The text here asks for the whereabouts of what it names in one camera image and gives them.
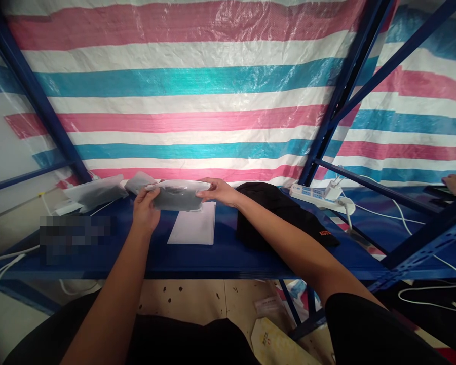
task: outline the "white paper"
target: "white paper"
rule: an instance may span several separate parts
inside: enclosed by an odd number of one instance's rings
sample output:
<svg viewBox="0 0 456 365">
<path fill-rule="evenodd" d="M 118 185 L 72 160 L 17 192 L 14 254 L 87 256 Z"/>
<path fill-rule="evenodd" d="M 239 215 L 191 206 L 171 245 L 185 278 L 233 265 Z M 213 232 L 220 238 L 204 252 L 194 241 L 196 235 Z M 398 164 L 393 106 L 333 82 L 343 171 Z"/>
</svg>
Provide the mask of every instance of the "white paper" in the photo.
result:
<svg viewBox="0 0 456 365">
<path fill-rule="evenodd" d="M 207 202 L 200 212 L 179 212 L 167 244 L 212 245 L 215 211 L 216 202 Z"/>
</svg>

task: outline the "person's right hand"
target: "person's right hand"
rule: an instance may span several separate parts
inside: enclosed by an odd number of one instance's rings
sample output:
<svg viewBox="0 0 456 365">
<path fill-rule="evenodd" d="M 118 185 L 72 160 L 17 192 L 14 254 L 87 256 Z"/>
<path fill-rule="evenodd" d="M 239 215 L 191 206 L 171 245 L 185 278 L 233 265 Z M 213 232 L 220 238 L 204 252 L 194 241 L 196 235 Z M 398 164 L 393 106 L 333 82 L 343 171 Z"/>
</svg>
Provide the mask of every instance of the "person's right hand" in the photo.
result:
<svg viewBox="0 0 456 365">
<path fill-rule="evenodd" d="M 216 199 L 226 205 L 236 207 L 240 198 L 244 196 L 221 179 L 206 177 L 199 181 L 211 184 L 209 190 L 196 193 L 197 197 L 203 198 L 203 202 L 209 199 Z"/>
</svg>

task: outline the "floor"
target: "floor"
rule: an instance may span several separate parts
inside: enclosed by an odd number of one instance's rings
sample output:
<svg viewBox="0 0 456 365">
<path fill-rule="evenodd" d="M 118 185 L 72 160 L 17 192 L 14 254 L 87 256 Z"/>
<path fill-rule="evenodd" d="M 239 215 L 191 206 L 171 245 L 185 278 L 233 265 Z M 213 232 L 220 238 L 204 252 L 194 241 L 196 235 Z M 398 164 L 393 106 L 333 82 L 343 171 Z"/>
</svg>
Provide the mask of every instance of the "floor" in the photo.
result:
<svg viewBox="0 0 456 365">
<path fill-rule="evenodd" d="M 273 282 L 256 280 L 145 280 L 139 314 L 156 314 L 178 320 L 207 324 L 228 318 L 250 335 L 259 317 L 254 302 L 276 295 Z M 284 311 L 264 315 L 287 333 L 291 322 Z M 0 363 L 32 329 L 47 316 L 0 293 Z M 304 337 L 300 343 L 322 364 L 334 364 L 327 327 Z"/>
</svg>

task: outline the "power strip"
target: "power strip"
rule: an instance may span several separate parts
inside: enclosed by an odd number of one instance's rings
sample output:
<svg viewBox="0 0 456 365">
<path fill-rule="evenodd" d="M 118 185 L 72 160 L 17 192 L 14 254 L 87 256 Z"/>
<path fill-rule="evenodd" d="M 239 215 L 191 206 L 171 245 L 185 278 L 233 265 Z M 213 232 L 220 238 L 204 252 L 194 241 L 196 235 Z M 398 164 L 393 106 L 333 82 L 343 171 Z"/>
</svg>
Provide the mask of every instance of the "power strip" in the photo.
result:
<svg viewBox="0 0 456 365">
<path fill-rule="evenodd" d="M 289 195 L 293 198 L 304 200 L 305 202 L 312 203 L 320 209 L 330 209 L 338 213 L 352 215 L 355 212 L 355 203 L 350 198 L 339 197 L 336 200 L 329 200 L 323 197 L 324 190 L 308 188 L 304 185 L 293 184 L 290 187 Z"/>
</svg>

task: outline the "clear plastic bag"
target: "clear plastic bag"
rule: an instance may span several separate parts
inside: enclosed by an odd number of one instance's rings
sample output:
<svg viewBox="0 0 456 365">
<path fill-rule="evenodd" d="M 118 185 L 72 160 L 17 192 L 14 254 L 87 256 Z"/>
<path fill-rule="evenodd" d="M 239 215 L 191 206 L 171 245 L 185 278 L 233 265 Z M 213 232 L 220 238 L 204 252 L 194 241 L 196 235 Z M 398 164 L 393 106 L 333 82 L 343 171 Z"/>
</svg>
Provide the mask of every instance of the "clear plastic bag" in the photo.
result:
<svg viewBox="0 0 456 365">
<path fill-rule="evenodd" d="M 196 193 L 208 190 L 211 184 L 202 181 L 168 180 L 146 187 L 151 191 L 160 188 L 161 192 L 154 199 L 154 205 L 160 210 L 199 211 L 203 198 Z"/>
<path fill-rule="evenodd" d="M 64 190 L 69 199 L 82 204 L 80 213 L 94 209 L 100 204 L 108 203 L 118 198 L 128 196 L 127 191 L 120 185 L 123 175 L 94 180 Z"/>
<path fill-rule="evenodd" d="M 139 171 L 133 178 L 127 181 L 125 189 L 135 195 L 138 195 L 140 189 L 149 184 L 157 184 L 157 181 L 145 172 Z"/>
</svg>

